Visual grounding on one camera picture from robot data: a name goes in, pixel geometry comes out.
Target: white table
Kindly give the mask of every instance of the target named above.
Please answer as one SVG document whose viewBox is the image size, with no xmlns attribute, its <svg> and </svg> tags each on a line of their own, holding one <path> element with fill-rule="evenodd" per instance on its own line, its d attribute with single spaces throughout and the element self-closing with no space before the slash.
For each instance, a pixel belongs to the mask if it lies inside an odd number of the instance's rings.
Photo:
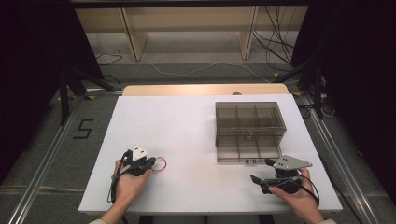
<svg viewBox="0 0 396 224">
<path fill-rule="evenodd" d="M 121 96 L 86 191 L 80 212 L 104 213 L 115 160 L 134 144 L 150 156 L 165 157 L 166 169 L 153 174 L 128 211 L 139 215 L 275 214 L 289 207 L 264 195 L 250 175 L 274 177 L 272 167 L 217 163 L 215 102 L 278 102 L 287 131 L 282 153 L 313 163 L 320 210 L 342 206 L 332 188 L 300 112 L 290 94 L 207 96 Z"/>
</svg>

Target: transparent plastic box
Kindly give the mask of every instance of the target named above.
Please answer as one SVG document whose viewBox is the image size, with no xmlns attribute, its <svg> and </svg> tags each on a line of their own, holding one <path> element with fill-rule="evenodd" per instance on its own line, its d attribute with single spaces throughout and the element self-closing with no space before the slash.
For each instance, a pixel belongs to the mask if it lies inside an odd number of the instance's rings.
<svg viewBox="0 0 396 224">
<path fill-rule="evenodd" d="M 218 162 L 264 162 L 280 156 L 286 132 L 277 102 L 216 102 Z"/>
</svg>

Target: floor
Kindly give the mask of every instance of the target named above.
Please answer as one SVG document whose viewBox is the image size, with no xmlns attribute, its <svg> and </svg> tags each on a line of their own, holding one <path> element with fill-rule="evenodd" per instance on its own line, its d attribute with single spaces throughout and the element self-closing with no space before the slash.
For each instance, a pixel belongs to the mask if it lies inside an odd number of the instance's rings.
<svg viewBox="0 0 396 224">
<path fill-rule="evenodd" d="M 293 45 L 297 34 L 289 32 L 288 43 Z M 271 37 L 271 33 L 260 35 Z M 242 60 L 236 34 L 232 32 L 149 34 L 140 62 L 132 62 L 124 34 L 88 34 L 88 38 L 97 61 L 103 65 L 101 68 L 104 74 L 106 75 L 107 71 L 120 71 L 119 78 L 122 81 L 126 78 L 126 75 L 122 74 L 126 69 L 145 71 L 146 74 L 142 76 L 156 76 L 161 81 L 167 77 L 172 77 L 173 80 L 180 76 L 189 78 L 197 71 L 214 76 L 216 69 L 233 71 L 237 65 L 241 73 L 246 74 L 246 78 L 259 78 L 262 82 L 267 79 L 273 80 L 277 73 L 290 69 L 275 55 L 268 56 L 266 50 L 255 39 L 249 59 Z M 274 44 L 273 48 L 284 57 L 280 45 Z M 268 69 L 267 66 L 266 70 L 262 70 L 264 63 L 272 67 Z M 144 82 L 142 79 L 134 78 L 133 83 Z M 106 80 L 117 84 L 113 77 L 106 77 Z M 287 81 L 290 91 L 297 91 L 297 80 L 298 77 Z M 94 100 L 73 100 L 72 96 L 70 98 L 70 103 L 75 107 L 71 108 L 74 111 L 74 119 L 70 120 L 69 127 L 63 129 L 59 126 L 60 104 L 58 95 L 55 95 L 50 104 L 51 110 L 32 138 L 30 149 L 21 154 L 1 186 L 0 223 L 8 223 L 10 220 L 13 221 L 9 223 L 89 223 L 96 218 L 79 213 L 78 204 L 92 170 L 90 167 L 93 167 L 95 155 L 100 149 L 100 139 L 105 136 L 106 125 L 111 119 L 117 95 L 97 95 Z M 306 94 L 297 97 L 296 103 L 309 104 L 310 100 L 309 94 Z M 329 115 L 323 121 L 318 120 L 315 113 L 311 113 L 304 121 L 319 155 L 329 166 L 329 174 L 340 189 L 339 198 L 345 207 L 342 212 L 327 216 L 338 223 L 359 223 L 353 215 L 355 212 L 363 223 L 396 223 L 394 204 L 376 181 L 364 158 L 357 153 L 343 121 L 336 114 L 330 116 L 331 108 L 323 109 Z M 302 116 L 307 115 L 309 112 L 302 110 Z M 75 137 L 80 135 L 78 127 L 83 119 L 88 122 L 92 119 L 92 129 L 95 132 L 92 132 L 89 139 L 77 140 Z M 139 219 L 139 216 L 133 214 L 127 217 L 130 223 L 137 223 Z M 274 219 L 276 224 L 302 223 L 293 214 L 277 214 L 274 215 Z M 212 217 L 209 220 L 210 223 L 258 221 L 252 216 Z M 154 221 L 202 223 L 200 217 L 155 217 Z"/>
</svg>

